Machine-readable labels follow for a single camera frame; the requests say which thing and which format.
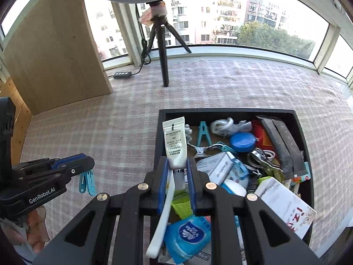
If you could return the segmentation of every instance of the checkered tablecloth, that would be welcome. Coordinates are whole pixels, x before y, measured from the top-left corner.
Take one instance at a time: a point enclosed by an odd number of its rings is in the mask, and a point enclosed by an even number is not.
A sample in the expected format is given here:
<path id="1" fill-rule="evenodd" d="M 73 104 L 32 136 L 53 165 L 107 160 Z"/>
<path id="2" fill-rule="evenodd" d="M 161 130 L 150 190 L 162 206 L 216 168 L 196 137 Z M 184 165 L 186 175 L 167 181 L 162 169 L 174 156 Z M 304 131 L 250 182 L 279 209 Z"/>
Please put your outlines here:
<path id="1" fill-rule="evenodd" d="M 114 195 L 142 182 L 153 169 L 160 109 L 295 110 L 313 172 L 318 215 L 310 247 L 316 250 L 353 205 L 353 115 L 334 82 L 312 70 L 265 60 L 175 63 L 169 65 L 169 78 L 169 87 L 163 87 L 160 66 L 152 64 L 130 79 L 112 79 L 110 95 L 34 116 L 21 161 L 85 153 L 95 160 L 97 192 Z M 78 192 L 78 183 L 76 176 L 65 194 L 45 205 L 50 237 L 91 200 Z"/>

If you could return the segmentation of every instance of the green foliage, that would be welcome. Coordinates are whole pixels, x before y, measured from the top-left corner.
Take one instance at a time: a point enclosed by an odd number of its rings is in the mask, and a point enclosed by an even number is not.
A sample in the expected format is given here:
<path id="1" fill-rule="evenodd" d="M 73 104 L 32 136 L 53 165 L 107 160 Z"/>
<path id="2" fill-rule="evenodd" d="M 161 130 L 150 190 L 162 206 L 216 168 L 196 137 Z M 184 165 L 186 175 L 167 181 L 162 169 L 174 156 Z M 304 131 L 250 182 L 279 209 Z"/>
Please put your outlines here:
<path id="1" fill-rule="evenodd" d="M 237 42 L 242 46 L 274 50 L 304 59 L 309 59 L 315 45 L 313 40 L 291 36 L 286 30 L 276 30 L 257 21 L 241 26 Z"/>

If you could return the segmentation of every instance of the blue bottle cap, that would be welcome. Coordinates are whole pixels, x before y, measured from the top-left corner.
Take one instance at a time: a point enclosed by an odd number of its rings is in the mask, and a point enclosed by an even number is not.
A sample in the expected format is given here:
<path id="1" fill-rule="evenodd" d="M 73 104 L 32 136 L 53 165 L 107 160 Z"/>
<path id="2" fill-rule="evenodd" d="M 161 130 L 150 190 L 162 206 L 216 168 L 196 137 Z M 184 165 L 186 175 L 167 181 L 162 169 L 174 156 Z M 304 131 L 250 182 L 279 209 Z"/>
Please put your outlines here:
<path id="1" fill-rule="evenodd" d="M 255 147 L 255 136 L 252 133 L 238 132 L 230 137 L 231 148 L 237 152 L 249 152 Z"/>

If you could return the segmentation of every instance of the blue tissue packet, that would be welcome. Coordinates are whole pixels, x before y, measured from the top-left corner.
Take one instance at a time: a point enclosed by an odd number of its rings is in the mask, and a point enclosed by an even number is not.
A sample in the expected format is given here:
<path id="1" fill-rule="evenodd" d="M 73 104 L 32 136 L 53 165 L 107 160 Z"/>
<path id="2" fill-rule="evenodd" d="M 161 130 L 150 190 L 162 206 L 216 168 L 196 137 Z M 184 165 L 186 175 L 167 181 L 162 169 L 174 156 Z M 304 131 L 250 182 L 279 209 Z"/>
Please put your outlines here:
<path id="1" fill-rule="evenodd" d="M 180 264 L 204 248 L 211 240 L 211 224 L 203 216 L 191 215 L 167 226 L 164 242 L 170 256 Z"/>

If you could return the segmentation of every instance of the black storage box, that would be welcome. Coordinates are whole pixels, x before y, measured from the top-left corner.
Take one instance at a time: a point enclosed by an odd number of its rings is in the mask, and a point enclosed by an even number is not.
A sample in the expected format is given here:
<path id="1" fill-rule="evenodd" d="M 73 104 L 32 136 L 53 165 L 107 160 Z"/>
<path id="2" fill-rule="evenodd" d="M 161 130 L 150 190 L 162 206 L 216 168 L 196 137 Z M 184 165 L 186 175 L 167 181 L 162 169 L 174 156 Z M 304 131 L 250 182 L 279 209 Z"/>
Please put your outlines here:
<path id="1" fill-rule="evenodd" d="M 311 164 L 308 153 L 308 148 L 304 139 L 304 135 L 298 120 L 298 117 L 294 110 L 275 110 L 275 109 L 258 109 L 258 108 L 188 108 L 188 109 L 170 109 L 160 110 L 158 116 L 157 136 L 156 136 L 156 147 L 154 157 L 154 170 L 157 169 L 158 162 L 161 156 L 166 156 L 164 134 L 162 123 L 166 120 L 175 119 L 178 117 L 185 117 L 185 124 L 192 126 L 199 126 L 201 121 L 205 121 L 207 126 L 218 119 L 227 119 L 231 117 L 234 123 L 237 124 L 241 120 L 254 120 L 257 115 L 263 115 L 267 117 L 277 117 L 281 119 L 289 131 L 291 132 L 299 150 L 304 151 L 304 161 L 309 164 L 310 175 Z M 314 186 L 312 178 L 304 181 L 300 184 L 299 192 L 301 199 L 305 201 L 309 206 L 314 208 Z M 151 229 L 150 237 L 153 237 L 154 231 L 158 223 L 158 218 L 151 218 Z M 312 231 L 312 225 L 308 232 L 303 238 L 308 245 L 310 242 Z M 151 259 L 151 264 L 157 264 L 156 260 Z"/>

